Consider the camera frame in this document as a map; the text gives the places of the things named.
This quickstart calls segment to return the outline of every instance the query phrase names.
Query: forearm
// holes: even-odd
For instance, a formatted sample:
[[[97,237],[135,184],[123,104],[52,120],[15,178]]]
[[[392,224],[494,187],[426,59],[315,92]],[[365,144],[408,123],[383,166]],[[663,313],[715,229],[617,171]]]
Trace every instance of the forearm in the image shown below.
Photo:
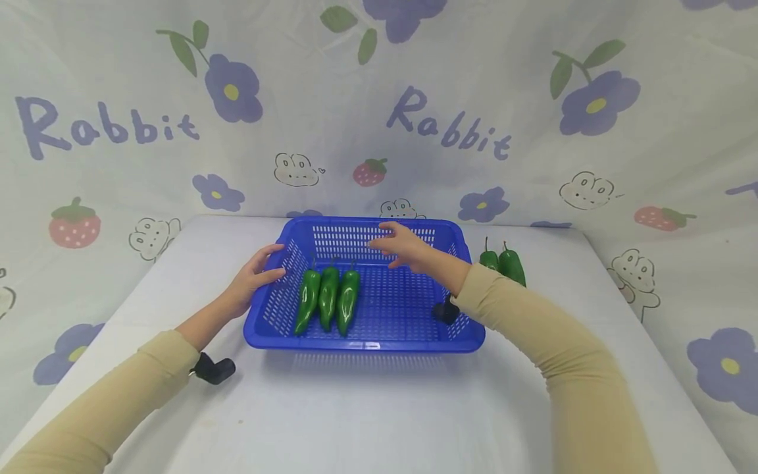
[[[233,313],[233,309],[223,298],[217,298],[178,325],[176,331],[199,352],[208,346],[233,317],[238,316]]]
[[[542,372],[560,474],[654,474],[625,380],[605,345],[575,318],[520,284],[473,265],[454,299],[507,337]]]
[[[132,431],[186,385],[198,358],[181,334],[160,333],[42,428],[2,474],[100,474]]]
[[[427,252],[422,257],[424,273],[457,297],[463,288],[471,264],[432,247],[427,247]]]

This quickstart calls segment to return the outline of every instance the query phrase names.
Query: black wrist strap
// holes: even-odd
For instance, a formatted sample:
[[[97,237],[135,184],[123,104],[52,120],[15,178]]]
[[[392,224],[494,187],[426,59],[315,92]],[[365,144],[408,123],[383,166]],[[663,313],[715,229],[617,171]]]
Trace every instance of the black wrist strap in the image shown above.
[[[195,364],[189,374],[195,374],[198,378],[205,380],[209,384],[218,385],[229,378],[234,371],[236,371],[236,366],[232,359],[224,359],[218,363],[213,363],[208,354],[201,352],[200,360],[197,361],[197,364]]]

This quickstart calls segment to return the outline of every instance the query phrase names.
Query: strawberry print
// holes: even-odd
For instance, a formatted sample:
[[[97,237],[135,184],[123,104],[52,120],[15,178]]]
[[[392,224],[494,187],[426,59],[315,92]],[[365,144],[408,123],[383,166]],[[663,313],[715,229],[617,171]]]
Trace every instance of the strawberry print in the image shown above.
[[[95,209],[81,206],[75,197],[70,206],[59,207],[52,213],[49,231],[52,241],[67,249],[83,249],[100,235],[100,218]]]
[[[352,173],[352,179],[363,187],[379,184],[384,180],[384,175],[387,174],[387,167],[384,166],[386,162],[386,158],[381,160],[367,159],[358,165]]]
[[[657,208],[655,206],[643,207],[634,213],[634,221],[638,224],[666,232],[673,232],[687,227],[687,219],[694,219],[696,217],[696,215],[692,214],[681,214],[674,209],[666,207]]]

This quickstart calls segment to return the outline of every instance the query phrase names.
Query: fabric backdrop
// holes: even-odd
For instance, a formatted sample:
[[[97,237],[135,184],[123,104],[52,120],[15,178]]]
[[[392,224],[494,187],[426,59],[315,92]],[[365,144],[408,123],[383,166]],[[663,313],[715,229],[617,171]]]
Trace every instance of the fabric backdrop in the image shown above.
[[[0,447],[193,215],[322,213],[583,231],[758,471],[758,0],[5,0],[0,39]]]

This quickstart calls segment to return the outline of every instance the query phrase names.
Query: green chili pepper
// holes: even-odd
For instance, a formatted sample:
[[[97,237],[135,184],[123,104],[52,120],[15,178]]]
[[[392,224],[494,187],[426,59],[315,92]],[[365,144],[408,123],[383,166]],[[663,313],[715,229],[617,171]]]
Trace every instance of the green chili pepper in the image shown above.
[[[526,288],[526,275],[521,259],[515,250],[510,250],[503,241],[503,252],[497,258],[497,270],[504,277],[508,277]]]
[[[487,250],[487,237],[484,238],[484,251],[479,256],[479,263],[497,272],[497,254],[494,250]]]
[[[347,337],[347,328],[352,323],[353,310],[358,300],[358,289],[361,284],[361,275],[352,269],[342,275],[342,287],[340,288],[340,300],[337,303],[337,329],[342,337]]]
[[[316,310],[318,302],[318,288],[321,284],[321,275],[314,270],[316,258],[313,258],[313,266],[305,270],[300,284],[300,307],[297,310],[297,320],[295,322],[295,335],[299,336],[308,328],[308,322],[311,320],[313,312]]]
[[[340,289],[340,271],[334,268],[334,260],[321,273],[321,289],[318,292],[318,311],[321,314],[321,327],[331,331],[331,319],[337,305],[337,291]]]

